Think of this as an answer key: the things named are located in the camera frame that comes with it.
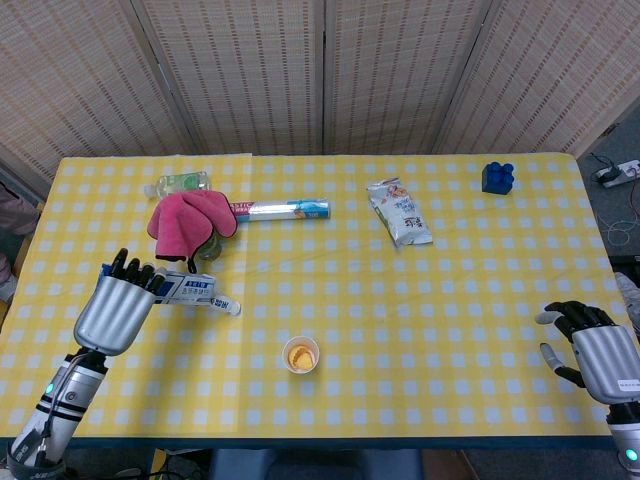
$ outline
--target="table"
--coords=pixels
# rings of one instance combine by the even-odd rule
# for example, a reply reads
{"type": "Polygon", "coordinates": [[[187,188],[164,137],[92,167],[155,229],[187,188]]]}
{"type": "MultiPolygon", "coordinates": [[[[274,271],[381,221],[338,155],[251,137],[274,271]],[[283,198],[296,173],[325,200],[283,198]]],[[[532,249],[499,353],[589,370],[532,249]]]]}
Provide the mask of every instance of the table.
{"type": "Polygon", "coordinates": [[[550,153],[64,159],[0,335],[0,436],[16,434],[75,351],[99,265],[121,246],[153,259],[155,203],[142,186],[201,169],[232,201],[326,196],[332,218],[241,225],[218,261],[201,264],[241,316],[155,306],[131,349],[109,360],[78,436],[608,435],[604,408],[538,351],[553,341],[573,363],[560,334],[533,321],[550,301],[597,304],[628,325],[576,162],[550,153]],[[507,196],[481,192],[494,160],[515,165],[507,196]],[[366,185],[392,176],[421,206],[433,245],[395,249],[368,205],[366,185]],[[296,334],[320,345],[311,374],[283,368],[296,334]]]}

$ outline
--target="small cup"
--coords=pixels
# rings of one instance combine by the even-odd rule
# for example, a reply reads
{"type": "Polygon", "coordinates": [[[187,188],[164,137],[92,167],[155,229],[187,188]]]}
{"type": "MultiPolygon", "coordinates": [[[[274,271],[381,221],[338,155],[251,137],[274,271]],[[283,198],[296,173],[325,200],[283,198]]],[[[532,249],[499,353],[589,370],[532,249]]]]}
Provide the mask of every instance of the small cup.
{"type": "Polygon", "coordinates": [[[287,367],[287,370],[289,370],[292,373],[297,373],[299,375],[304,373],[309,373],[314,368],[316,368],[316,365],[318,364],[319,360],[320,360],[320,349],[318,348],[318,344],[312,338],[309,338],[309,337],[304,337],[304,336],[293,337],[285,344],[284,348],[282,349],[282,361],[284,362],[285,367],[287,367]],[[291,353],[291,351],[296,347],[306,347],[307,350],[309,350],[309,353],[311,354],[311,362],[312,362],[311,368],[307,370],[303,370],[301,368],[295,368],[293,365],[289,363],[289,353],[291,353]]]}

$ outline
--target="white snack package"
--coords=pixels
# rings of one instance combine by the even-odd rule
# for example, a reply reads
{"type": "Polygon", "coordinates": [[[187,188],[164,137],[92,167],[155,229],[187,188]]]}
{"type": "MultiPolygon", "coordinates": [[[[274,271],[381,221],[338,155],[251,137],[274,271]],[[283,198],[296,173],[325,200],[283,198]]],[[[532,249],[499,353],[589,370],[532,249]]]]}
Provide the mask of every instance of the white snack package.
{"type": "Polygon", "coordinates": [[[396,247],[433,242],[427,222],[398,178],[373,183],[367,192],[396,247]]]}

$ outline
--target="robotic hand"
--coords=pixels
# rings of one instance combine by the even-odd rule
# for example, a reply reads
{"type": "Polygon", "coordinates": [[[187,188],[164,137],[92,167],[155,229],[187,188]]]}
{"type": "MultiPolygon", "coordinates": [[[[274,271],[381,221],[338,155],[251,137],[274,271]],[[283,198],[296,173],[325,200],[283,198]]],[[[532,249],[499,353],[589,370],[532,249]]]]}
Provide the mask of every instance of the robotic hand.
{"type": "Polygon", "coordinates": [[[548,344],[540,350],[558,376],[609,405],[607,424],[618,459],[629,478],[640,479],[640,356],[631,336],[603,310],[577,301],[547,305],[536,322],[553,323],[571,343],[579,371],[563,365],[548,344]]]}
{"type": "Polygon", "coordinates": [[[10,444],[7,465],[18,480],[61,476],[62,454],[104,379],[106,356],[125,352],[147,318],[166,270],[150,264],[140,269],[121,249],[108,276],[100,279],[76,321],[74,336],[81,348],[68,354],[22,433],[10,444]]]}

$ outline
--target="plastic bottle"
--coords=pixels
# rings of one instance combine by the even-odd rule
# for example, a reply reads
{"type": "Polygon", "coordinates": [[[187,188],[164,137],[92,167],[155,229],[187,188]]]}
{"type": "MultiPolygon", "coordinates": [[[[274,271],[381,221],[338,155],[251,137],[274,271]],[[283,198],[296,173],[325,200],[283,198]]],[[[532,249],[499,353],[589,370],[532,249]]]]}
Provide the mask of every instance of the plastic bottle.
{"type": "Polygon", "coordinates": [[[172,193],[208,189],[207,172],[193,172],[182,175],[164,175],[158,179],[155,185],[145,185],[144,193],[149,198],[164,198],[172,193]]]}
{"type": "Polygon", "coordinates": [[[213,232],[211,238],[198,249],[198,256],[203,260],[215,260],[222,253],[222,243],[220,236],[213,232]]]}

